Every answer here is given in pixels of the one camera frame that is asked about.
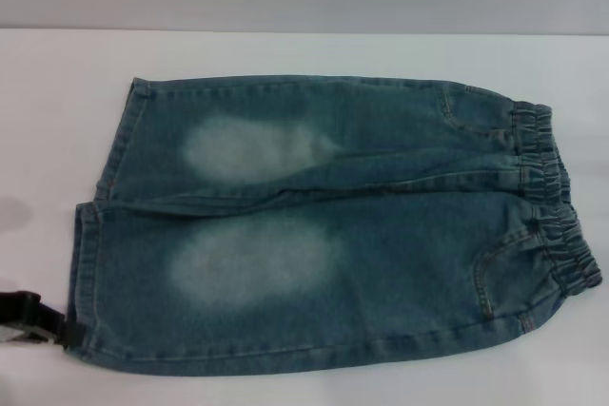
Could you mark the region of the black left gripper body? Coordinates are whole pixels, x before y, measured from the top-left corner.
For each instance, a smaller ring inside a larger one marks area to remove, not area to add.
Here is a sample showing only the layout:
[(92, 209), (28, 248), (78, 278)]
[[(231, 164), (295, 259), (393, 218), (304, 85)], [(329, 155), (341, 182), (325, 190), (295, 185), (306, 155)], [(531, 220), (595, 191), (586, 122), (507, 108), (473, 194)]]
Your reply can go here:
[(29, 292), (1, 293), (1, 342), (22, 343), (29, 337)]

